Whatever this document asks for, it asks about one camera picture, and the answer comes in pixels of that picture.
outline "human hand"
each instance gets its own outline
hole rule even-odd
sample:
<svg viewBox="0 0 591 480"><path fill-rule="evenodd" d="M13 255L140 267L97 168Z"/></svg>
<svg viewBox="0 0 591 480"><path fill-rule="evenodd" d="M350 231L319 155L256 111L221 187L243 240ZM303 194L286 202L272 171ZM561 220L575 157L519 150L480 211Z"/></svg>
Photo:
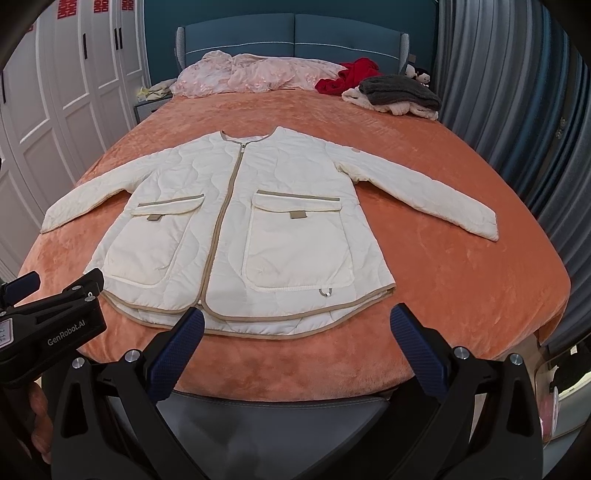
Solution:
<svg viewBox="0 0 591 480"><path fill-rule="evenodd" d="M31 441L45 463L51 463L53 423L47 414L47 397L36 383L32 383L29 387L29 403L32 411L35 412L35 428L31 434Z"/></svg>

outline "metal screw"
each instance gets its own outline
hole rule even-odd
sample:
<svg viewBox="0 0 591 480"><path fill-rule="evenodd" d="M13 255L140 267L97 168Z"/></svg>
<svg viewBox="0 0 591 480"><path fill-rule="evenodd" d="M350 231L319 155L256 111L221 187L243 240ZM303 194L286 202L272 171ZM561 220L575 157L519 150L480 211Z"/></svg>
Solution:
<svg viewBox="0 0 591 480"><path fill-rule="evenodd" d="M466 358L470 357L470 352L463 346L456 347L453 351L453 354L460 360L465 360Z"/></svg>
<svg viewBox="0 0 591 480"><path fill-rule="evenodd" d="M140 356L139 350L130 350L125 354L125 361L130 364L135 362Z"/></svg>
<svg viewBox="0 0 591 480"><path fill-rule="evenodd" d="M523 357L518 353L510 354L509 360L513 365L521 365L523 363Z"/></svg>
<svg viewBox="0 0 591 480"><path fill-rule="evenodd" d="M82 367L82 365L84 365L84 359L79 356L78 358L75 358L74 361L72 362L72 366L76 369Z"/></svg>

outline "teal wall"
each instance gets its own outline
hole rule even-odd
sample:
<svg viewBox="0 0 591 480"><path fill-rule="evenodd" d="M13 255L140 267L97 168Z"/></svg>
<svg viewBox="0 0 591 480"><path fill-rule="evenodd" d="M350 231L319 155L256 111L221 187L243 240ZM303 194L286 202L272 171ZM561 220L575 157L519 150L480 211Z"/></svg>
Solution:
<svg viewBox="0 0 591 480"><path fill-rule="evenodd" d="M350 18L406 32L416 66L431 70L436 45L435 0L145 0L145 35L152 83L178 75L174 33L181 25L261 13L295 13Z"/></svg>

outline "jacket zipper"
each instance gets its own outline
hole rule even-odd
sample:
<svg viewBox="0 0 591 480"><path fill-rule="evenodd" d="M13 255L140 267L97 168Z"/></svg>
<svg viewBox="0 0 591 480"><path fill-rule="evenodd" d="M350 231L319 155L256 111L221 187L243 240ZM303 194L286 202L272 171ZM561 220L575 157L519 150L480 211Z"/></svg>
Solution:
<svg viewBox="0 0 591 480"><path fill-rule="evenodd" d="M216 256L217 252L217 245L220 240L220 231L222 230L222 222L224 217L226 216L226 211L228 211L228 206L230 205L230 200L232 199L232 195L234 194L234 185L236 184L236 177L238 176L238 170L240 169L240 164L242 163L242 157L244 156L244 150L246 148L246 144L240 144L240 153L238 154L238 159L236 161L236 165L234 165L234 170L232 171L232 175L230 176L230 182L228 183L228 192L226 193L226 198L223 201L222 208L220 210L219 215L217 216L215 227L213 228L213 238L212 244L209 248L209 254L207 256L207 261L205 262L205 269L203 271L203 278L201 280L201 286L199 287L199 295L197 296L197 304L201 305L202 300L205 298L205 292L207 291L207 285L209 284L209 278L212 275L212 267L213 267L213 259Z"/></svg>

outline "gray curtain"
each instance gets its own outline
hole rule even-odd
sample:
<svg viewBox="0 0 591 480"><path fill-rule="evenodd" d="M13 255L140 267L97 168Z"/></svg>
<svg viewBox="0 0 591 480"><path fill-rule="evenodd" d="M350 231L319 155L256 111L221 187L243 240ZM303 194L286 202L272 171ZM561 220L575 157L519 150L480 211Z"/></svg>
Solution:
<svg viewBox="0 0 591 480"><path fill-rule="evenodd" d="M538 218L572 281L559 351L591 329L589 69L539 0L440 0L441 122Z"/></svg>

